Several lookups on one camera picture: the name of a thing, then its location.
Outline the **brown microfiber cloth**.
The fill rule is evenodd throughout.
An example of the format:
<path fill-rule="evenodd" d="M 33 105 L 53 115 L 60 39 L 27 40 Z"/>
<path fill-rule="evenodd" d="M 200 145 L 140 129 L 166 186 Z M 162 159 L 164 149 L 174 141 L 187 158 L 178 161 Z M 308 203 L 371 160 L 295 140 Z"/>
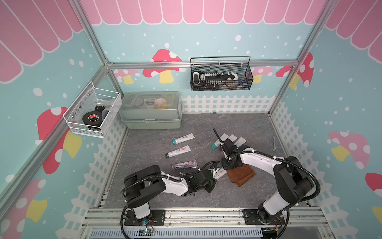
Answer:
<path fill-rule="evenodd" d="M 256 175 L 254 169 L 247 164 L 236 169 L 227 170 L 227 174 L 230 181 L 238 187 L 241 187 Z"/>

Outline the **purple cap toothpaste tube top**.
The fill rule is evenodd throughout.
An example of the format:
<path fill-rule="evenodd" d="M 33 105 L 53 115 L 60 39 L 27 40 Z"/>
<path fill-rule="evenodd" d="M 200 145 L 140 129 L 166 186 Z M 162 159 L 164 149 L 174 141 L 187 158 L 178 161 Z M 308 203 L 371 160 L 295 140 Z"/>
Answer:
<path fill-rule="evenodd" d="M 213 172 L 213 178 L 215 180 L 219 180 L 221 177 L 227 174 L 227 171 L 224 170 L 223 168 L 218 168 Z"/>

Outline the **purple cap toothpaste tube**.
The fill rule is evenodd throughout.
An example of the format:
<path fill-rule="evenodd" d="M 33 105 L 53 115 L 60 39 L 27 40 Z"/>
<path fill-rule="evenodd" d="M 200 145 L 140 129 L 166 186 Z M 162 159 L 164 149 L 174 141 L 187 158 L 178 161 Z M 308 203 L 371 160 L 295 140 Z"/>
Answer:
<path fill-rule="evenodd" d="M 237 137 L 235 136 L 235 135 L 231 135 L 230 137 L 229 137 L 229 139 L 232 141 L 232 142 L 235 142 L 236 140 L 237 140 Z"/>
<path fill-rule="evenodd" d="M 223 168 L 218 168 L 213 172 L 213 178 L 215 180 L 219 180 L 221 177 L 227 174 L 227 171 L 224 170 Z"/>

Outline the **dark cap toothpaste tube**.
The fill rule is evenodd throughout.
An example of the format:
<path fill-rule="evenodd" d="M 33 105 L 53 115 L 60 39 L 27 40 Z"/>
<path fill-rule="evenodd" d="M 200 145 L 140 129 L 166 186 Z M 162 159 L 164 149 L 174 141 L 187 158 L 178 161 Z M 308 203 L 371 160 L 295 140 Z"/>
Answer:
<path fill-rule="evenodd" d="M 239 138 L 236 142 L 235 142 L 235 145 L 237 146 L 237 147 L 240 147 L 240 146 L 242 146 L 244 143 L 246 142 L 246 140 L 244 139 L 244 138 Z"/>
<path fill-rule="evenodd" d="M 183 153 L 187 153 L 187 152 L 190 152 L 190 151 L 191 151 L 191 148 L 188 145 L 186 145 L 184 147 L 181 147 L 179 149 L 176 149 L 174 151 L 166 153 L 165 157 L 166 158 L 171 158 L 171 157 L 174 157 L 174 156 L 177 156 L 177 155 L 180 155 L 180 154 L 183 154 Z"/>

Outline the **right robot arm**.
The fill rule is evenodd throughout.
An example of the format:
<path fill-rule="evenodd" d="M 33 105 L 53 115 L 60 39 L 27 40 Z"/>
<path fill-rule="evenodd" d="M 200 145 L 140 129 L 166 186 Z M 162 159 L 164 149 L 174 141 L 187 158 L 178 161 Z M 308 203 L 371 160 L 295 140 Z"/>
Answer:
<path fill-rule="evenodd" d="M 260 223 L 270 224 L 277 213 L 319 195 L 321 187 L 318 179 L 302 167 L 296 157 L 290 155 L 281 158 L 245 145 L 238 147 L 229 139 L 222 140 L 215 129 L 214 133 L 224 153 L 221 159 L 224 170 L 235 170 L 248 165 L 275 178 L 277 191 L 258 206 L 256 214 Z"/>

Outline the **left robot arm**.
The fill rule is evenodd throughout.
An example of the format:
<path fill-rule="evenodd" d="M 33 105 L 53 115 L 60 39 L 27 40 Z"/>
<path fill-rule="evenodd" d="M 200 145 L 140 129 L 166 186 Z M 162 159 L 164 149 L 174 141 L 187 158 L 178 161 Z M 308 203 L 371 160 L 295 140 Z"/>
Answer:
<path fill-rule="evenodd" d="M 120 195 L 138 220 L 148 219 L 152 215 L 149 201 L 161 193 L 184 197 L 199 190 L 212 192 L 217 182 L 213 173 L 219 165 L 218 160 L 210 161 L 197 171 L 179 177 L 161 171 L 159 165 L 152 165 L 126 176 Z"/>

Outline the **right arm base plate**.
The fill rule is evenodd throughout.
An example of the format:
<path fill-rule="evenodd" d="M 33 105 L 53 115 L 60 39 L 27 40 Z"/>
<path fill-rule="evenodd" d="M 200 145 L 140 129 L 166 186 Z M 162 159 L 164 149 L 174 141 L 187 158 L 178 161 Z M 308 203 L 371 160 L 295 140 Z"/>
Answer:
<path fill-rule="evenodd" d="M 243 209 L 241 216 L 246 225 L 282 226 L 285 224 L 285 217 L 282 211 L 277 212 L 275 215 L 270 215 L 263 209 Z"/>

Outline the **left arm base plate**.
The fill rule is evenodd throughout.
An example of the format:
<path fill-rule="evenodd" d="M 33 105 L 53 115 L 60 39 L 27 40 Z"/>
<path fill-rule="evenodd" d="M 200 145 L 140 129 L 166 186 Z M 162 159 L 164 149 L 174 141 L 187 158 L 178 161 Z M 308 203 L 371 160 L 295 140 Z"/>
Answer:
<path fill-rule="evenodd" d="M 123 224 L 125 226 L 163 226 L 165 215 L 165 210 L 151 210 L 148 216 L 137 219 L 133 210 L 127 210 L 123 214 Z"/>

